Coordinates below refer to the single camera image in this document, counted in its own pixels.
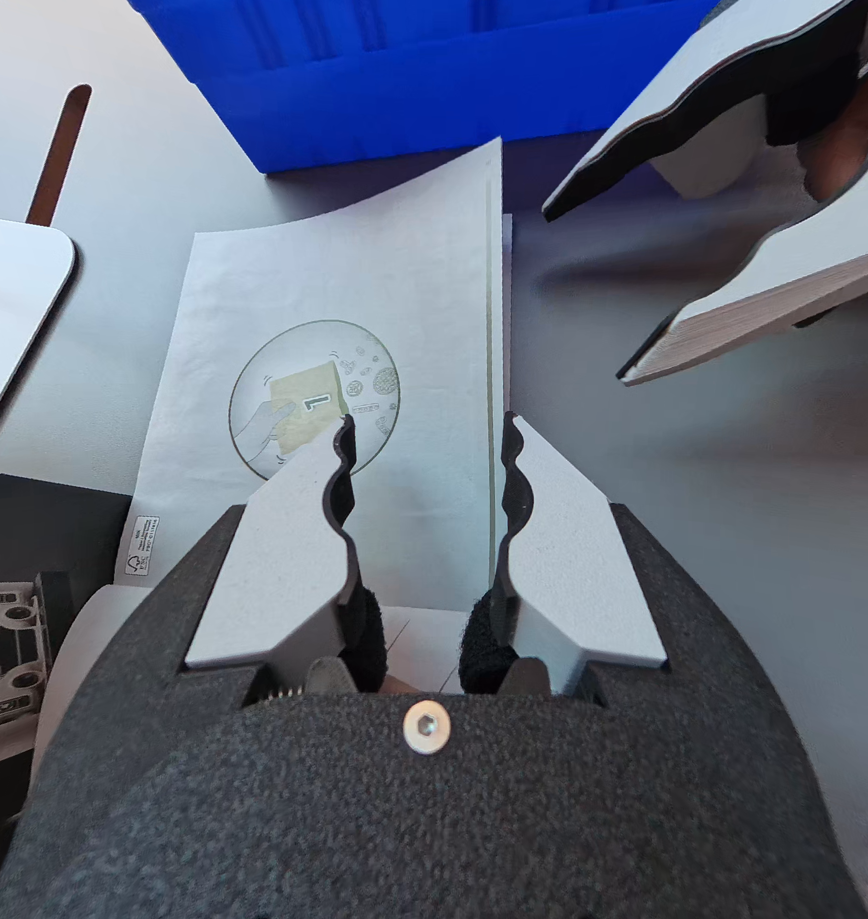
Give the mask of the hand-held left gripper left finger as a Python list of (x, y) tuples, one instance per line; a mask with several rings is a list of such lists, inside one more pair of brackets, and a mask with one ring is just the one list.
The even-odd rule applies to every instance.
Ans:
[(344, 524), (355, 506), (355, 422), (301, 447), (247, 502), (187, 650), (191, 670), (306, 672), (361, 638), (361, 575)]

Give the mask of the person's right hand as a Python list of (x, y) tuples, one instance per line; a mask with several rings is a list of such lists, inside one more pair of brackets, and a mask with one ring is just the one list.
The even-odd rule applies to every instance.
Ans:
[(868, 75), (842, 113), (825, 129), (798, 145), (804, 187), (826, 201), (856, 175), (868, 156)]

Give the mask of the brown table strip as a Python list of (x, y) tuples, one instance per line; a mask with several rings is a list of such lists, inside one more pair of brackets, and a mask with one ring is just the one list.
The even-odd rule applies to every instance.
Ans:
[(45, 227), (51, 224), (91, 95), (91, 86), (79, 85), (74, 86), (65, 98), (26, 215), (26, 224)]

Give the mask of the blue plastic bin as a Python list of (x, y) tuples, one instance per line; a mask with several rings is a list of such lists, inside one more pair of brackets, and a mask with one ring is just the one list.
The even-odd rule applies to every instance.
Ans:
[(604, 130), (713, 1), (131, 1), (256, 169)]

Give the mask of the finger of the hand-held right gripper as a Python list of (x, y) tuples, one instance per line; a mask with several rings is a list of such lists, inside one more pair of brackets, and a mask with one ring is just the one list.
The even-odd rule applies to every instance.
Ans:
[(669, 155), (750, 98), (771, 95), (857, 53), (867, 1), (743, 1), (692, 34), (542, 206), (547, 222)]
[(719, 289), (661, 323), (617, 377), (631, 386), (688, 369), (866, 293), (868, 156), (810, 216), (768, 233)]

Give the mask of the white stand base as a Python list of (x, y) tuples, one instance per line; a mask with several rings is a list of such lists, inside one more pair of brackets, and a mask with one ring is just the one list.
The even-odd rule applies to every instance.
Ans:
[(0, 402), (71, 277), (75, 258), (66, 234), (0, 220)]

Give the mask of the black lego set box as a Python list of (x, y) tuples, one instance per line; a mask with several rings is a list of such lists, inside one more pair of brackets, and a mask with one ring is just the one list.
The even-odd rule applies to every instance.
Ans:
[(78, 612), (110, 584), (131, 499), (0, 473), (0, 763), (29, 753)]

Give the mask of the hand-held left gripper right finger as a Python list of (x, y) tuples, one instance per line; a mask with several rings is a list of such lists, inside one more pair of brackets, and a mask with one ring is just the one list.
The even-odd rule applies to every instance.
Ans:
[(490, 621), (500, 646), (550, 679), (591, 661), (658, 668), (667, 655), (606, 496), (520, 415), (507, 412)]

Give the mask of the white instruction booklet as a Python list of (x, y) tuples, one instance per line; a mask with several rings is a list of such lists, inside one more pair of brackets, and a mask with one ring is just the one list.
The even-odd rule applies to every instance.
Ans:
[(238, 661), (243, 626), (279, 600), (325, 599), (341, 551), (305, 533), (306, 474), (332, 423), (356, 426), (345, 528), (385, 608), (469, 611), (494, 572), (505, 407), (502, 147), (494, 140), (335, 212), (198, 234), (141, 452), (116, 587), (102, 588), (51, 680), (37, 764), (102, 637), (220, 513), (275, 500), (259, 552), (279, 563), (242, 614), (206, 618), (192, 664)]

